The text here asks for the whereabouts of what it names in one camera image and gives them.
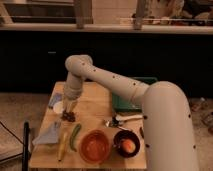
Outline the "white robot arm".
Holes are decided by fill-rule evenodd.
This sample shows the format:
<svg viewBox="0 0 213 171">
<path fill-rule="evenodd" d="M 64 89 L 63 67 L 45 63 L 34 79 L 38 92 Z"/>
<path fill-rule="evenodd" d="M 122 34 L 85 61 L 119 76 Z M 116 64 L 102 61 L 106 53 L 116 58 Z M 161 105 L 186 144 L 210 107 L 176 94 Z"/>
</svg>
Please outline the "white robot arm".
<svg viewBox="0 0 213 171">
<path fill-rule="evenodd" d="M 65 60 L 64 109 L 74 109 L 83 83 L 90 79 L 142 109 L 148 171 L 199 171 L 191 111 L 186 95 L 176 84 L 151 85 L 93 65 L 88 55 Z"/>
</svg>

